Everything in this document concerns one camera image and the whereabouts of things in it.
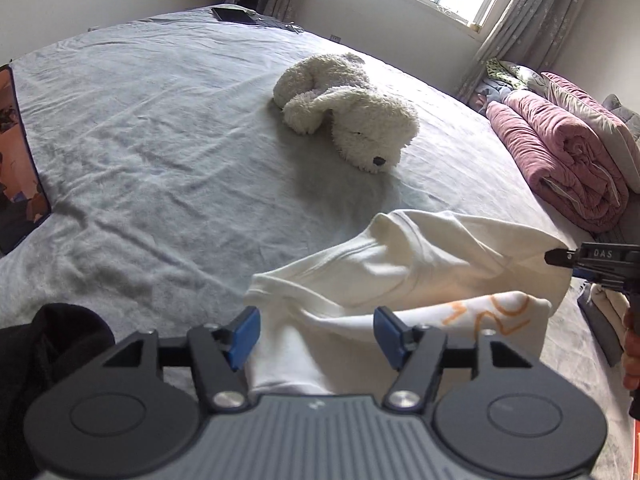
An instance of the silver bolt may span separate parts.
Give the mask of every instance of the silver bolt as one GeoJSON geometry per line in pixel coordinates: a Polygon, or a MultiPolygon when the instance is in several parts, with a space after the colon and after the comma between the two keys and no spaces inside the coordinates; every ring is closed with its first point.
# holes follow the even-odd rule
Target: silver bolt
{"type": "Polygon", "coordinates": [[[396,408],[413,408],[420,402],[420,396],[409,390],[398,390],[389,395],[389,403],[396,408]]]}
{"type": "Polygon", "coordinates": [[[213,403],[219,408],[239,408],[244,404],[244,395],[240,392],[219,392],[213,396],[213,403]]]}

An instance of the bed sheet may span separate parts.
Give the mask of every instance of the bed sheet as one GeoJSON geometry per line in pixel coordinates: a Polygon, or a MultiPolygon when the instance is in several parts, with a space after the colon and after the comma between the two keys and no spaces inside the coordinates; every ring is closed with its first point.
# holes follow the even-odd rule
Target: bed sheet
{"type": "MultiPolygon", "coordinates": [[[[338,156],[327,131],[293,134],[271,101],[277,78],[310,54],[346,50],[197,9],[16,60],[18,101],[54,213],[0,260],[0,326],[28,322],[55,301],[95,310],[117,338],[227,322],[253,273],[348,240],[397,208],[519,222],[570,246],[590,239],[536,199],[484,117],[368,56],[373,81],[420,114],[399,166],[363,173],[338,156]]],[[[543,358],[607,413],[596,478],[626,478],[626,399],[571,293],[550,322],[543,358]]]]}

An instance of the stuffed animal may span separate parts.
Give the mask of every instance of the stuffed animal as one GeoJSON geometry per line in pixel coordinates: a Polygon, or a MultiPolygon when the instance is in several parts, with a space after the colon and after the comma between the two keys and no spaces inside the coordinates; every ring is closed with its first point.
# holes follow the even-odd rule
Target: stuffed animal
{"type": "Polygon", "coordinates": [[[285,70],[273,88],[284,122],[312,134],[329,110],[332,137],[342,157],[361,170],[388,171],[420,128],[413,106],[381,93],[355,54],[321,54],[285,70]]]}

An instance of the plush toy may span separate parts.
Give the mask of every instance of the plush toy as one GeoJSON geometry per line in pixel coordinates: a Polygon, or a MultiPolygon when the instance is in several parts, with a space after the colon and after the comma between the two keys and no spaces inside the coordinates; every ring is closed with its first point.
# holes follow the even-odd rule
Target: plush toy
{"type": "Polygon", "coordinates": [[[285,70],[273,89],[284,122],[296,133],[312,134],[329,110],[332,137],[340,154],[361,170],[388,171],[400,150],[417,135],[415,109],[381,93],[355,54],[321,54],[285,70]]]}

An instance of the human hand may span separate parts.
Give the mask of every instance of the human hand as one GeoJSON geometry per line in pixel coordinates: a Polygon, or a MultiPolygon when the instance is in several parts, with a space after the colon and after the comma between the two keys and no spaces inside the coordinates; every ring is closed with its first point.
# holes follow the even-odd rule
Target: human hand
{"type": "Polygon", "coordinates": [[[637,390],[640,387],[640,335],[634,333],[634,315],[631,309],[626,311],[622,323],[626,328],[625,353],[622,355],[625,376],[622,384],[627,390],[637,390]]]}

